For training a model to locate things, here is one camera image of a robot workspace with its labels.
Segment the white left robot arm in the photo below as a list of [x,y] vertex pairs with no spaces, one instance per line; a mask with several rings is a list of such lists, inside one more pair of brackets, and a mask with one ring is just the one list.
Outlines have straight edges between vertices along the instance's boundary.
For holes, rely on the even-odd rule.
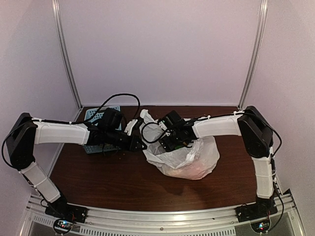
[[80,146],[113,145],[130,152],[142,151],[147,145],[134,131],[137,119],[131,120],[125,130],[120,130],[124,116],[120,111],[107,108],[96,121],[53,121],[22,113],[3,141],[10,166],[22,174],[43,198],[52,203],[52,211],[59,218],[67,218],[71,208],[61,199],[62,193],[37,162],[38,146],[73,144]]

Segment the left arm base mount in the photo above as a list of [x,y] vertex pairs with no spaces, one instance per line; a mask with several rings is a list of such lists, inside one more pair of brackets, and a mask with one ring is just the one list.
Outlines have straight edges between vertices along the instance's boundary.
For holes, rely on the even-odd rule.
[[53,202],[49,202],[46,198],[43,198],[47,203],[45,214],[65,219],[69,222],[85,223],[88,209],[69,204],[64,194],[60,193],[61,196]]

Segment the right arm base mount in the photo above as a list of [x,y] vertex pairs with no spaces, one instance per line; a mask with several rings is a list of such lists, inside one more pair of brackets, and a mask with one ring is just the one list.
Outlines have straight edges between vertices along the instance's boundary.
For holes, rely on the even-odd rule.
[[274,197],[263,199],[256,197],[256,202],[244,204],[235,208],[238,222],[252,221],[259,218],[267,218],[278,212]]

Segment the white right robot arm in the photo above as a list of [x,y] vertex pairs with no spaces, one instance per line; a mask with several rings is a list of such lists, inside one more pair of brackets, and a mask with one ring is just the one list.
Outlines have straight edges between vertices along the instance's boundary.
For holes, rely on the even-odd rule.
[[214,136],[240,136],[245,149],[252,158],[256,176],[256,195],[260,200],[252,206],[257,217],[271,209],[268,200],[274,193],[275,163],[273,160],[273,131],[269,123],[254,106],[227,115],[206,116],[185,120],[171,111],[158,120],[165,134],[158,142],[166,152],[188,146],[197,139]]

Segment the white plastic bag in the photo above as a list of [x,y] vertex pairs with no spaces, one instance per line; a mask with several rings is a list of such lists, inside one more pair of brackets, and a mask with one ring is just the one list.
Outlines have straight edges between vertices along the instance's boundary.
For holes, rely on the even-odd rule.
[[147,162],[169,177],[198,180],[211,173],[220,158],[213,136],[193,141],[189,148],[166,152],[159,142],[147,144]]

